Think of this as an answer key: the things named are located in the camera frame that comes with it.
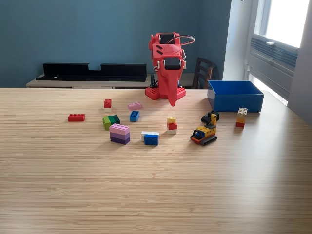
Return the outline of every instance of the red lego brick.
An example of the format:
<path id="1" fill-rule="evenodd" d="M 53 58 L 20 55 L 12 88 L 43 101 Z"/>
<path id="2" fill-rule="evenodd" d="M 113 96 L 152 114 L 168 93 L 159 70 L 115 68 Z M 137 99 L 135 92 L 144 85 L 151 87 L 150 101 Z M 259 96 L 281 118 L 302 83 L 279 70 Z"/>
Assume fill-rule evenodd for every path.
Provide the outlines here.
<path id="1" fill-rule="evenodd" d="M 186 95 L 186 89 L 185 88 L 178 88 L 177 89 L 177 100 L 184 97 Z"/>
<path id="2" fill-rule="evenodd" d="M 177 129 L 177 124 L 176 123 L 168 123 L 167 128 L 168 128 L 168 130 L 175 130 L 175 129 Z"/>
<path id="3" fill-rule="evenodd" d="M 111 99 L 105 99 L 104 108 L 112 108 L 112 100 Z"/>
<path id="4" fill-rule="evenodd" d="M 236 127 L 243 128 L 243 127 L 245 127 L 245 124 L 244 123 L 236 123 Z"/>
<path id="5" fill-rule="evenodd" d="M 70 114 L 68 117 L 68 122 L 82 122 L 86 119 L 85 114 Z"/>
<path id="6" fill-rule="evenodd" d="M 148 87 L 145 89 L 145 95 L 148 96 L 150 99 L 157 100 L 159 99 L 160 95 L 159 89 Z"/>

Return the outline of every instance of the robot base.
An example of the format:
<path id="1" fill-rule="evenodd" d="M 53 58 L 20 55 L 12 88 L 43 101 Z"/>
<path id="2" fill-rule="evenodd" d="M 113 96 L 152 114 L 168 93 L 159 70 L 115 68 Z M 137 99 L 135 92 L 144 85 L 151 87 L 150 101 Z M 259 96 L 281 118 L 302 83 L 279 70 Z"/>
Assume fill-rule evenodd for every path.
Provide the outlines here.
<path id="1" fill-rule="evenodd" d="M 159 88 L 148 87 L 145 89 L 145 95 L 148 96 L 149 98 L 153 99 L 153 100 L 157 100 L 159 98 L 167 98 L 167 96 L 165 96 L 165 97 L 160 96 Z M 184 97 L 185 95 L 186 95 L 185 88 L 181 87 L 181 88 L 177 89 L 177 100 Z"/>

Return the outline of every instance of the black lego piece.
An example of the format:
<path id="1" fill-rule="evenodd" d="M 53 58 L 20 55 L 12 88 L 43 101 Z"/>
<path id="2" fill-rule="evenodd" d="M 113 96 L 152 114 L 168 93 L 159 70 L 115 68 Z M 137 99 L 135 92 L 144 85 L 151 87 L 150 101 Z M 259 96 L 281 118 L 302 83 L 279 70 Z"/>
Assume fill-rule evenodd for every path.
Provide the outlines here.
<path id="1" fill-rule="evenodd" d="M 208 128 L 208 129 L 214 129 L 214 128 L 216 128 L 216 125 L 214 125 L 214 124 L 212 124 L 212 123 L 209 123 L 209 124 L 206 124 L 205 125 L 205 128 Z"/>
<path id="2" fill-rule="evenodd" d="M 166 70 L 179 70 L 181 68 L 179 58 L 165 58 Z"/>
<path id="3" fill-rule="evenodd" d="M 200 142 L 201 145 L 208 145 L 213 141 L 216 141 L 218 137 L 216 135 L 210 136 Z"/>
<path id="4" fill-rule="evenodd" d="M 88 63 L 44 63 L 44 76 L 36 80 L 136 81 L 145 82 L 146 64 L 101 64 L 101 70 L 89 70 Z"/>
<path id="5" fill-rule="evenodd" d="M 216 111 L 211 111 L 211 112 L 208 112 L 208 114 L 204 115 L 203 118 L 201 118 L 201 122 L 203 123 L 210 123 L 211 119 L 210 119 L 210 116 L 211 114 L 215 114 L 216 115 L 216 120 L 218 121 L 219 118 L 220 118 L 220 113 L 219 112 L 216 112 Z"/>
<path id="6" fill-rule="evenodd" d="M 173 33 L 160 34 L 160 44 L 167 44 L 167 42 L 173 38 L 175 38 Z M 171 41 L 169 44 L 175 44 L 175 40 Z"/>
<path id="7" fill-rule="evenodd" d="M 158 85 L 156 84 L 158 82 L 158 80 L 155 81 L 155 76 L 154 74 L 151 75 L 151 84 L 150 84 L 150 87 L 151 88 L 157 88 Z"/>

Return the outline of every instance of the yellow lego brick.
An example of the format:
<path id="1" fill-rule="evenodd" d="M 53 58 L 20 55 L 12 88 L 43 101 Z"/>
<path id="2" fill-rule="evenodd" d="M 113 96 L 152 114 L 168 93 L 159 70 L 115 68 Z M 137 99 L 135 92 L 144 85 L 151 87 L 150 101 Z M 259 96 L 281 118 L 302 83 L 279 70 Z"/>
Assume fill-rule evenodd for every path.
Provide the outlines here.
<path id="1" fill-rule="evenodd" d="M 244 118 L 237 118 L 236 123 L 245 123 Z"/>
<path id="2" fill-rule="evenodd" d="M 168 117 L 167 123 L 176 123 L 176 117 Z"/>
<path id="3" fill-rule="evenodd" d="M 216 125 L 216 115 L 215 114 L 211 114 L 210 123 L 213 125 Z"/>
<path id="4" fill-rule="evenodd" d="M 237 118 L 245 119 L 247 116 L 247 108 L 240 108 L 237 113 Z"/>

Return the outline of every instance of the green lego brick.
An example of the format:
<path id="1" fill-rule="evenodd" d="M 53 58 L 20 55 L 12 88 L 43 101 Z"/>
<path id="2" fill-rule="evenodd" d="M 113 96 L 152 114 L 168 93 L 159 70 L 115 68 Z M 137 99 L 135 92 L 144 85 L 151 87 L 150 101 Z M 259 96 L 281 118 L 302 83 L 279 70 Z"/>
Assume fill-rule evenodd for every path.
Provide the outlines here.
<path id="1" fill-rule="evenodd" d="M 111 125 L 113 125 L 114 123 L 116 123 L 116 120 L 113 116 L 108 116 L 109 121 L 111 122 Z"/>
<path id="2" fill-rule="evenodd" d="M 118 118 L 118 116 L 112 116 L 112 117 L 114 117 L 116 124 L 120 124 L 120 119 Z"/>
<path id="3" fill-rule="evenodd" d="M 103 126 L 105 127 L 106 131 L 109 130 L 109 127 L 111 126 L 111 122 L 110 122 L 108 116 L 103 117 Z"/>

